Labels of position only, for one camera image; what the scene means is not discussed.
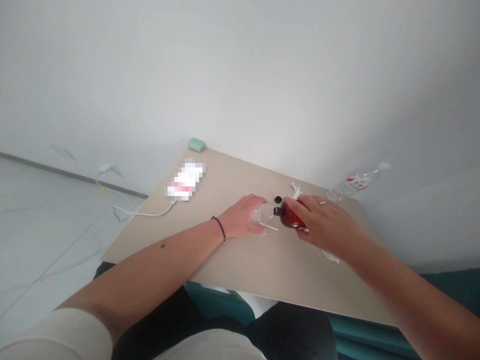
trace amber bottle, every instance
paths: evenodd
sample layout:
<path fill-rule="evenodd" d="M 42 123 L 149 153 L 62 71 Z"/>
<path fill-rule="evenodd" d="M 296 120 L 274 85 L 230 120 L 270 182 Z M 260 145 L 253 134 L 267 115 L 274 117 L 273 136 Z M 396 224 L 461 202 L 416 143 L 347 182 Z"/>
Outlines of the amber bottle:
<path fill-rule="evenodd" d="M 285 203 L 285 201 L 281 204 L 281 206 L 277 206 L 273 209 L 273 214 L 280 217 L 280 221 L 283 225 L 287 228 L 306 228 L 302 219 L 298 217 L 296 213 Z"/>

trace dark pants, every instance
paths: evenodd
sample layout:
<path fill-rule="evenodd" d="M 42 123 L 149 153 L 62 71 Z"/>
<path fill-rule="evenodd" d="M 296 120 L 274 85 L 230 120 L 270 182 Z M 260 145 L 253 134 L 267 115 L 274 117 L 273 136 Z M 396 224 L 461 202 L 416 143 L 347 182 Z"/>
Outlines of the dark pants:
<path fill-rule="evenodd" d="M 113 266 L 103 262 L 95 277 Z M 280 301 L 244 327 L 232 317 L 204 319 L 183 286 L 122 335 L 112 359 L 152 360 L 183 339 L 210 329 L 247 336 L 268 360 L 337 359 L 332 326 L 320 310 Z"/>

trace white sleeve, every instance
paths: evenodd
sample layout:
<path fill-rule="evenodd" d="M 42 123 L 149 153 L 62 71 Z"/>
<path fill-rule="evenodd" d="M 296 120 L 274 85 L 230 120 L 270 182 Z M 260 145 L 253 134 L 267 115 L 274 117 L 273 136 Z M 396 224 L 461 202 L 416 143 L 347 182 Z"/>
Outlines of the white sleeve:
<path fill-rule="evenodd" d="M 0 360 L 109 360 L 112 346 L 99 319 L 83 310 L 62 308 L 0 346 Z"/>

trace white shirt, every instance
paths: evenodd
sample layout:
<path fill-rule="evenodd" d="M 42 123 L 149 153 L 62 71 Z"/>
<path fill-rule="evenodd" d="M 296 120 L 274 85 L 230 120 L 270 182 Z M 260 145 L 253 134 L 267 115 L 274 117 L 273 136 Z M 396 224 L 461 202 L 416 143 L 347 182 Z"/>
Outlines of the white shirt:
<path fill-rule="evenodd" d="M 51 312 L 14 340 L 0 346 L 0 360 L 109 360 L 112 338 L 92 314 L 73 308 Z M 263 360 L 250 340 L 236 332 L 213 329 L 190 336 L 154 360 Z"/>

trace baseboard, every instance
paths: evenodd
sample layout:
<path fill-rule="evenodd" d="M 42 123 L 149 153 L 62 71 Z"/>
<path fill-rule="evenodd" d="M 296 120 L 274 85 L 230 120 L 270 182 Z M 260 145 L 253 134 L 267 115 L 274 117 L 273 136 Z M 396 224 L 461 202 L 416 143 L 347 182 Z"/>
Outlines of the baseboard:
<path fill-rule="evenodd" d="M 79 175 L 79 174 L 76 174 L 76 173 L 73 173 L 73 172 L 70 172 L 70 171 L 60 170 L 56 167 L 44 165 L 44 164 L 41 164 L 39 162 L 27 160 L 27 159 L 24 159 L 22 157 L 10 155 L 10 154 L 4 153 L 4 152 L 0 152 L 0 158 L 12 160 L 12 161 L 17 162 L 17 163 L 28 165 L 28 166 L 31 166 L 31 167 L 34 167 L 34 168 L 37 168 L 37 169 L 45 170 L 45 171 L 55 173 L 55 174 L 58 174 L 58 175 L 62 175 L 62 176 L 68 177 L 68 178 L 84 181 L 86 183 L 95 184 L 95 179 L 93 179 L 91 177 Z M 127 195 L 132 195 L 132 196 L 142 198 L 142 199 L 146 199 L 146 198 L 149 197 L 148 195 L 145 195 L 141 192 L 126 189 L 124 187 L 113 185 L 113 184 L 110 184 L 108 182 L 104 182 L 104 181 L 98 181 L 98 182 L 101 185 L 103 185 L 103 186 L 105 186 L 109 189 L 117 190 L 117 191 L 119 191 L 121 193 L 124 193 L 124 194 L 127 194 Z"/>

